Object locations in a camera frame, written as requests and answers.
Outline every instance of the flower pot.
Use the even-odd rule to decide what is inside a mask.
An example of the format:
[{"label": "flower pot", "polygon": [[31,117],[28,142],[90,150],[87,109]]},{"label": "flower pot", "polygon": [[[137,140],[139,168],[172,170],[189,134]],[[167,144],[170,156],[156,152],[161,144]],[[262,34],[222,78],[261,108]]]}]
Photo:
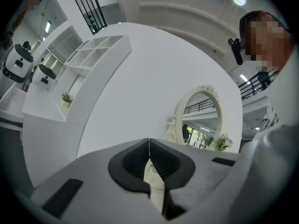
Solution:
[{"label": "flower pot", "polygon": [[68,102],[66,102],[66,101],[64,101],[64,100],[62,100],[62,101],[60,102],[60,105],[61,105],[62,107],[66,107],[66,108],[69,108],[69,107],[70,107],[70,103],[68,103]]}]

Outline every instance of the mirror frame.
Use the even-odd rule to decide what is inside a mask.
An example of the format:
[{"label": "mirror frame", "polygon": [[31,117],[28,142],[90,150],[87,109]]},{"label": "mirror frame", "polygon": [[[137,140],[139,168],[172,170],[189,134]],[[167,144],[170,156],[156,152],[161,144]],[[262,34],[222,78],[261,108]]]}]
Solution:
[{"label": "mirror frame", "polygon": [[182,133],[182,122],[183,122],[183,115],[185,107],[189,101],[189,99],[197,94],[204,94],[208,96],[214,103],[216,111],[217,111],[217,130],[216,134],[214,136],[213,142],[207,149],[214,150],[214,142],[219,138],[220,134],[222,133],[222,112],[221,112],[221,105],[220,100],[218,97],[217,92],[215,92],[215,89],[212,85],[202,85],[198,86],[192,90],[190,90],[188,93],[185,94],[185,96],[180,100],[178,103],[178,106],[175,111],[175,115],[172,115],[169,118],[169,122],[166,124],[168,126],[167,131],[162,135],[161,139],[167,140],[170,142],[178,143],[181,145],[186,145],[183,139],[183,133]]}]

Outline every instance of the black railing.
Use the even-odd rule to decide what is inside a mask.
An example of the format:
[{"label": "black railing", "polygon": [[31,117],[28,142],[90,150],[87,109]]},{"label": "black railing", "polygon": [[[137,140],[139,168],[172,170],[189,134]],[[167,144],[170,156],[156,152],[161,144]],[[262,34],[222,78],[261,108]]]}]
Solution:
[{"label": "black railing", "polygon": [[[269,71],[263,73],[257,73],[248,81],[239,85],[242,100],[245,100],[251,96],[258,94],[261,91],[267,89],[270,83],[275,79],[279,71]],[[215,108],[214,103],[211,99],[206,99],[196,104],[187,106],[184,110],[184,114],[192,112],[199,112],[208,108]]]},{"label": "black railing", "polygon": [[98,0],[75,0],[92,34],[106,27],[106,21]]}]

